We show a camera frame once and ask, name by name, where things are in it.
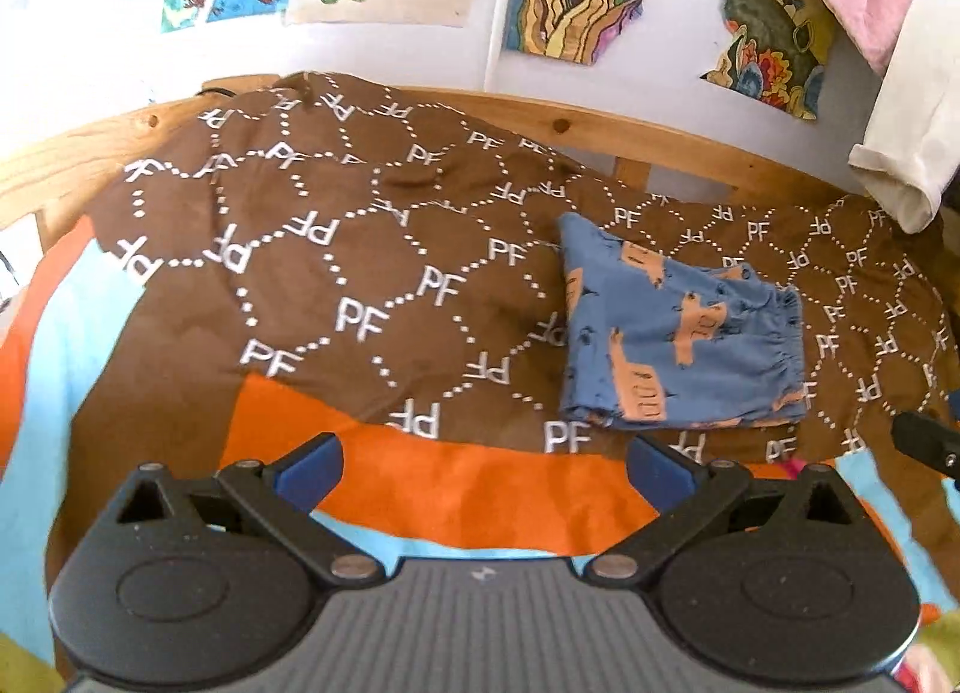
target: wooden headboard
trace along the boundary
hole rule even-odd
[[[279,76],[237,76],[203,84],[234,92],[271,86]],[[546,145],[616,157],[616,175],[646,188],[651,164],[729,184],[731,202],[752,205],[829,202],[841,191],[793,167],[669,127],[572,105],[486,92],[406,87],[419,100],[450,105]],[[166,140],[186,119],[221,105],[205,94],[103,119],[27,146],[0,162],[0,229],[36,214],[44,251],[67,232],[83,206],[132,159]]]

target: colorful bedspread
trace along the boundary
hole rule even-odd
[[[315,519],[388,565],[588,557],[651,521],[629,435],[558,413],[570,211],[798,287],[805,420],[657,435],[764,477],[832,461],[928,615],[956,610],[960,493],[889,430],[897,410],[948,418],[960,364],[871,203],[677,203],[445,105],[301,74],[127,164],[19,303],[0,346],[0,689],[56,689],[48,587],[143,461],[203,477],[335,432],[344,479]]]

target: blue folded shorts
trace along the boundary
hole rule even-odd
[[[568,308],[563,412],[641,430],[796,422],[800,295],[750,266],[692,268],[560,217]]]

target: metal screw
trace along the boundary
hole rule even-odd
[[[368,580],[376,576],[376,560],[366,554],[341,554],[330,565],[330,573],[342,580]]]
[[[638,568],[628,554],[602,554],[593,561],[593,573],[605,580],[628,580]]]

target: brown patterned fabric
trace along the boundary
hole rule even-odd
[[[424,439],[623,458],[627,434],[590,429],[563,446],[552,434],[565,368],[556,219],[570,210],[683,263],[747,262],[796,285],[806,420],[659,437],[698,461],[870,447],[960,595],[940,481],[889,439],[897,410],[949,416],[960,367],[939,296],[874,204],[679,203],[350,76],[239,95],[90,205],[100,246],[145,292],[74,419],[66,533],[138,461],[184,477],[216,468],[250,372]]]

